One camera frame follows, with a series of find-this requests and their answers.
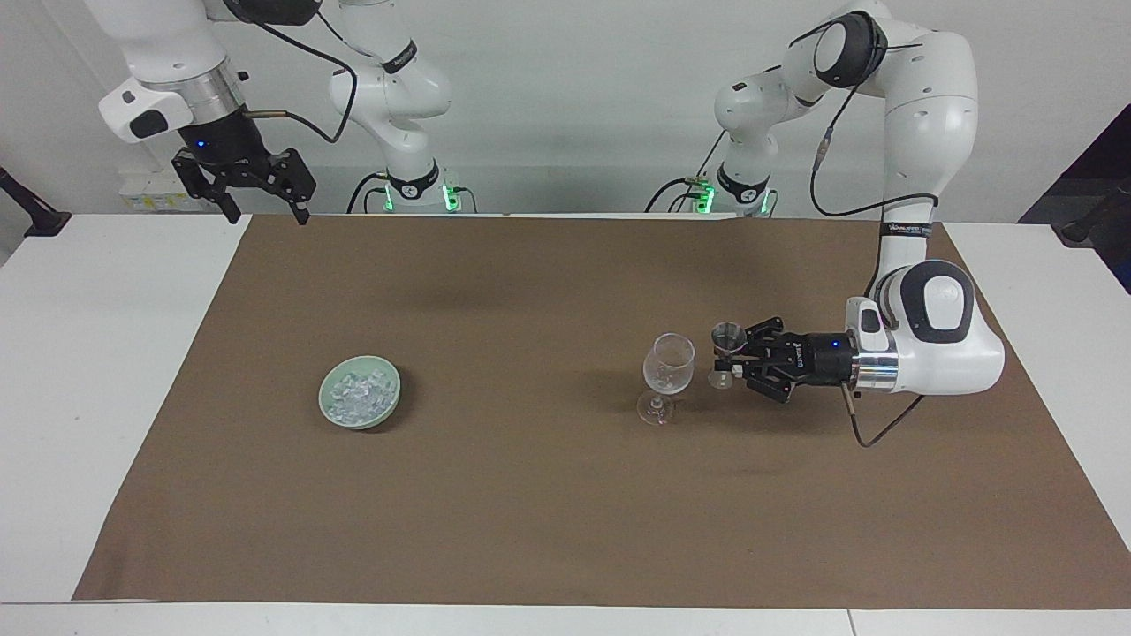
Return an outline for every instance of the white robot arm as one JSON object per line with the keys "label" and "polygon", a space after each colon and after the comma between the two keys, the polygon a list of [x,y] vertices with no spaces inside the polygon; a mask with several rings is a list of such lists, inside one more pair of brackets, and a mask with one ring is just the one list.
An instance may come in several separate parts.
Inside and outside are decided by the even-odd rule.
{"label": "white robot arm", "polygon": [[[241,19],[304,24],[319,0],[225,0]],[[249,117],[211,33],[210,18],[233,19],[221,0],[86,0],[87,7],[126,55],[130,79],[98,104],[119,137],[137,143],[176,130],[185,146],[173,167],[193,198],[205,198],[235,223],[240,208],[228,187],[259,188],[285,200],[295,218],[309,218],[314,179],[299,152],[270,154]]]}
{"label": "white robot arm", "polygon": [[[413,121],[448,112],[448,78],[420,57],[392,0],[340,0],[340,7],[345,41],[375,62],[357,69],[357,96],[349,119],[381,147],[391,207],[454,209],[458,200],[432,155],[428,132]],[[343,74],[330,79],[330,95],[343,113],[349,87]]]}
{"label": "white robot arm", "polygon": [[714,178],[716,204],[760,208],[777,154],[770,129],[809,113],[830,88],[886,101],[875,275],[866,295],[848,300],[840,333],[789,334],[778,318],[749,329],[720,325],[713,333],[716,384],[725,386],[723,376],[733,373],[779,402],[806,384],[921,395],[990,388],[1001,376],[1004,346],[977,307],[969,275],[926,259],[938,195],[969,157],[977,129],[974,58],[962,36],[893,20],[869,0],[796,38],[782,67],[717,96],[716,115],[731,143]]}

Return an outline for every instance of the white wall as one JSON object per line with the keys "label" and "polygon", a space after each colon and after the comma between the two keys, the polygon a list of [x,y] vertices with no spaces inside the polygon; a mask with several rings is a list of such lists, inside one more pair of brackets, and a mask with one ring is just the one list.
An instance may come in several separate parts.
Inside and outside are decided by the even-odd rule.
{"label": "white wall", "polygon": [[[533,212],[640,209],[659,183],[698,166],[717,131],[717,88],[777,63],[793,36],[840,3],[402,0],[400,7],[422,54],[455,84],[451,111],[426,123],[441,161],[476,190],[482,208]],[[96,101],[126,78],[126,68],[81,2],[0,5],[0,163],[57,205],[119,210],[115,169],[167,165],[176,136],[150,144],[149,155],[102,128]],[[334,5],[326,3],[331,20]],[[978,143],[944,192],[943,218],[1016,221],[1131,98],[1131,74],[1121,66],[1131,59],[1131,2],[889,5],[897,18],[962,33],[978,62]],[[329,65],[254,27],[216,29],[235,68],[252,76],[244,94],[253,108],[286,108],[334,126]],[[318,24],[293,33],[345,54]],[[808,170],[841,98],[830,97],[780,128],[780,215],[813,215]],[[356,127],[337,146],[287,121],[261,129],[270,148],[295,146],[313,166],[319,210],[343,207],[354,180],[380,164]],[[858,98],[822,167],[822,198],[830,207],[875,200],[882,166],[882,104]],[[260,201],[285,209],[241,198],[256,209]]]}

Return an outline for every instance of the green bowl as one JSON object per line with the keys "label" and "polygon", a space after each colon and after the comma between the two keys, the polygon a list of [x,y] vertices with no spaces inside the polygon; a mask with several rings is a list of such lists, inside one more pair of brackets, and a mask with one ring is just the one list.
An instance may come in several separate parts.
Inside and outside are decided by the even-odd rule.
{"label": "green bowl", "polygon": [[[382,370],[387,376],[392,377],[392,403],[389,407],[381,412],[377,418],[372,420],[362,422],[356,426],[346,426],[340,422],[334,421],[330,418],[329,409],[334,406],[334,398],[330,397],[330,389],[334,385],[338,384],[342,378],[346,377],[346,373],[357,373],[359,376],[368,376],[375,370]],[[397,372],[397,368],[392,366],[392,362],[383,358],[378,358],[377,355],[359,355],[357,358],[351,358],[345,362],[339,363],[329,373],[326,375],[326,379],[322,380],[322,386],[318,389],[318,407],[322,411],[322,415],[327,420],[334,422],[335,424],[349,430],[365,430],[380,424],[392,414],[394,409],[397,407],[397,403],[400,402],[400,373]]]}

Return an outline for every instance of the green led light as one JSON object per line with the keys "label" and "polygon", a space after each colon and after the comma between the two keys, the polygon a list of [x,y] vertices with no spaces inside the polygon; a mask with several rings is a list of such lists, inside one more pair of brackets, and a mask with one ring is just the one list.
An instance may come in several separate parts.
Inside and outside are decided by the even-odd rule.
{"label": "green led light", "polygon": [[459,209],[459,196],[448,187],[447,183],[443,184],[443,199],[448,207],[448,212],[456,212]]}
{"label": "green led light", "polygon": [[703,191],[696,201],[696,212],[699,214],[710,214],[711,206],[715,205],[715,188],[703,184]]}
{"label": "green led light", "polygon": [[774,215],[774,208],[777,207],[777,190],[770,190],[766,192],[762,197],[762,209],[758,213],[761,218],[769,218]]}

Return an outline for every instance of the table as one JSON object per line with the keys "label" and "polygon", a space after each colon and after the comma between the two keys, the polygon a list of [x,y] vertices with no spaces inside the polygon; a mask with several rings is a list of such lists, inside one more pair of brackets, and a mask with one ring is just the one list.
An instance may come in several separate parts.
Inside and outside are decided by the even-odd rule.
{"label": "table", "polygon": [[[0,268],[0,633],[1131,633],[1131,611],[64,603],[245,227],[79,216]],[[1128,542],[1131,296],[1047,227],[947,230]]]}

